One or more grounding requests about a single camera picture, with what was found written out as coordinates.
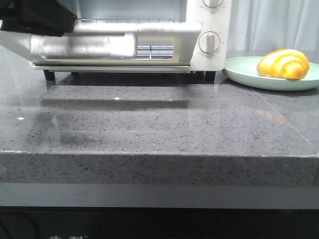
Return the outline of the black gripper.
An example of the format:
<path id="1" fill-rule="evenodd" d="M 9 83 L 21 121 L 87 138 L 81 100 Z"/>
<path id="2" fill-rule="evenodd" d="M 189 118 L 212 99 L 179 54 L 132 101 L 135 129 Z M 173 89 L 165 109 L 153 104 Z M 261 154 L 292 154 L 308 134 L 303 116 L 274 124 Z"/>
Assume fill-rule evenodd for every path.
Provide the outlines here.
<path id="1" fill-rule="evenodd" d="M 56 0 L 2 0 L 1 31 L 61 37 L 72 33 L 77 16 Z"/>

